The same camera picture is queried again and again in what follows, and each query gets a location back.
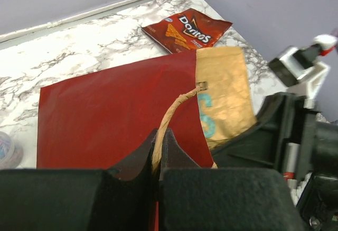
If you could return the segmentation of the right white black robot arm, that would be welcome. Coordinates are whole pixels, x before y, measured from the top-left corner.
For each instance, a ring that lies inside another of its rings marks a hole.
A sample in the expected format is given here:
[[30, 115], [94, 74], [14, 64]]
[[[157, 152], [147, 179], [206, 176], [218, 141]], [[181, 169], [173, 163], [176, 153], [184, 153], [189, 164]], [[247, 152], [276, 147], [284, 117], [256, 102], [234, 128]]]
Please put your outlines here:
[[337, 230], [337, 126], [319, 122], [305, 98], [279, 92], [267, 96], [250, 129], [218, 145], [218, 167], [274, 169], [309, 180], [296, 205], [308, 230]]

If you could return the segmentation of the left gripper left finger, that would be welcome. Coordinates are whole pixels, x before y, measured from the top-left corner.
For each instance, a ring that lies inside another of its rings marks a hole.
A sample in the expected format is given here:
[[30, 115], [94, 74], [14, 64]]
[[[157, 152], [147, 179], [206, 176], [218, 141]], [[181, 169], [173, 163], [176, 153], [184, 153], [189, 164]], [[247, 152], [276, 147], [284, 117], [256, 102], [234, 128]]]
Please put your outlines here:
[[1, 171], [1, 230], [151, 230], [156, 132], [109, 169]]

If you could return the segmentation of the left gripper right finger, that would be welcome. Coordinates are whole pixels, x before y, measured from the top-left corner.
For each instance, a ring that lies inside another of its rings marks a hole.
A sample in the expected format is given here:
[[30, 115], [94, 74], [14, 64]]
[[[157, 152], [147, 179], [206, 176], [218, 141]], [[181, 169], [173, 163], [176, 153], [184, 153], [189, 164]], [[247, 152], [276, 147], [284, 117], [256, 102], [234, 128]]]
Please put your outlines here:
[[199, 167], [172, 130], [163, 140], [159, 230], [306, 230], [280, 173]]

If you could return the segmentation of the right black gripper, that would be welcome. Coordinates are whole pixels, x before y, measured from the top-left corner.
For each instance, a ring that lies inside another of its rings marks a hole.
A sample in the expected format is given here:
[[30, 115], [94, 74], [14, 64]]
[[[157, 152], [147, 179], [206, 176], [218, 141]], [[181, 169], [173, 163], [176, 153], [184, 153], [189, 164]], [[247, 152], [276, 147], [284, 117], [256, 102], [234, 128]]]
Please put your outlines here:
[[317, 104], [304, 96], [267, 96], [250, 129], [212, 150], [218, 167], [268, 168], [286, 180], [303, 181], [309, 173]]

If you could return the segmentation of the red brown paper bag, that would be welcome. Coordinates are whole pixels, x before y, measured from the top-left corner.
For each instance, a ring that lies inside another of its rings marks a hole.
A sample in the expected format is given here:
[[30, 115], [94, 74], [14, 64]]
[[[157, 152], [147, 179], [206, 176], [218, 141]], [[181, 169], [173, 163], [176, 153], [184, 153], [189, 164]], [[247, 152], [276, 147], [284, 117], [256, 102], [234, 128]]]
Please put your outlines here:
[[[152, 131], [157, 135], [169, 107], [195, 88], [195, 74], [196, 52], [188, 51], [42, 88], [37, 168], [111, 168], [135, 151]], [[178, 106], [164, 136], [167, 130], [172, 130], [180, 148], [199, 167], [211, 166], [196, 96]], [[158, 221], [159, 180], [152, 172], [151, 203], [154, 225]]]

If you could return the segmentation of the red Doritos chip bag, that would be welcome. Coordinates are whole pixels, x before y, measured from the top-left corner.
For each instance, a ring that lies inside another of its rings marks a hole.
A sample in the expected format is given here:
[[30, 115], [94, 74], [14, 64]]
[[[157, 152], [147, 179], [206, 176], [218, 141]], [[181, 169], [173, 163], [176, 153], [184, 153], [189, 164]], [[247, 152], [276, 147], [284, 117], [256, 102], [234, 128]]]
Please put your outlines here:
[[181, 53], [213, 47], [231, 26], [231, 22], [189, 8], [142, 27], [142, 31], [168, 52]]

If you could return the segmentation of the small clear plastic cup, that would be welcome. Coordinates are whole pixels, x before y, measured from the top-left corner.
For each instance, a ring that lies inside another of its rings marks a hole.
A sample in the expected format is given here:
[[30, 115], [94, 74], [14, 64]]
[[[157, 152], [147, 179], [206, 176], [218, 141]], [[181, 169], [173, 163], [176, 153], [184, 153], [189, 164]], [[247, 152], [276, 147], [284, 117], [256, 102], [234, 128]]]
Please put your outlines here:
[[11, 137], [1, 132], [1, 170], [18, 167], [23, 157], [23, 150], [16, 146]]

